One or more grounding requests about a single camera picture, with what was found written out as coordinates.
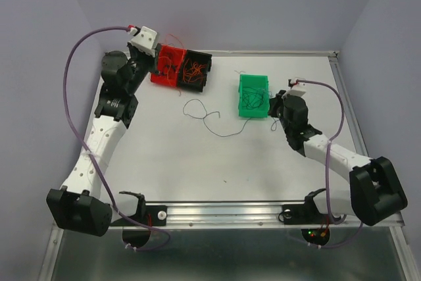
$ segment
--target black mount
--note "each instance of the black mount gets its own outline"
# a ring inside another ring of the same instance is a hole
[[[373,226],[408,206],[396,171],[384,157],[354,168],[349,173],[349,185],[354,213],[366,225]]]
[[[122,191],[120,194],[132,195],[137,198],[137,209],[136,213],[129,218],[136,222],[142,223],[149,226],[166,226],[166,218],[160,219],[158,213],[161,211],[167,212],[166,205],[146,205],[145,196],[140,193],[133,193]],[[111,223],[110,226],[135,226],[135,224],[127,221],[124,218]],[[144,246],[151,237],[150,230],[127,230],[123,228],[122,239],[124,243],[130,244],[132,247]]]
[[[304,198],[304,203],[288,203],[282,205],[282,212],[278,217],[279,221],[285,225],[320,224],[325,215],[319,213],[313,199],[323,191],[326,191],[326,189],[310,192]]]
[[[82,194],[51,189],[47,195],[50,208],[59,228],[94,236],[102,236],[111,223],[112,211],[108,204]]]

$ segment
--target black clamp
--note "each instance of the black clamp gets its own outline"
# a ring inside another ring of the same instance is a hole
[[[278,220],[285,225],[320,224],[325,215],[318,211],[314,203],[314,197],[323,191],[326,191],[326,189],[310,192],[304,198],[304,203],[282,205],[282,212],[278,215]]]

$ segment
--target gray wall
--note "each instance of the gray wall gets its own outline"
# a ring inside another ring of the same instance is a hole
[[[62,73],[90,27],[76,0],[0,0],[0,8],[0,280],[36,280],[53,222],[45,197],[79,150],[64,116]],[[70,110],[80,129],[101,55],[93,39],[71,69]]]
[[[370,0],[340,55],[369,154],[389,157],[409,199],[405,231],[421,267],[420,0]]]
[[[368,0],[78,0],[93,28],[146,25],[196,49],[339,49]],[[99,37],[104,49],[126,38]]]

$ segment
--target red basket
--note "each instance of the red basket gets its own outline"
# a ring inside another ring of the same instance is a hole
[[[151,82],[168,87],[177,86],[178,71],[183,61],[185,49],[163,45],[158,55],[157,69],[161,75],[151,74]]]

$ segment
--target white connector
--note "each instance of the white connector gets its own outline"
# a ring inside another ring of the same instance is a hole
[[[290,90],[284,93],[282,96],[283,99],[285,99],[288,95],[296,95],[297,97],[302,97],[306,93],[305,89],[305,83],[303,82],[297,82],[300,79],[304,78],[294,78],[291,79],[289,84],[293,85]]]
[[[133,38],[128,42],[140,51],[155,57],[155,49],[158,44],[158,32],[142,26],[139,30],[136,27],[130,27],[128,32]]]

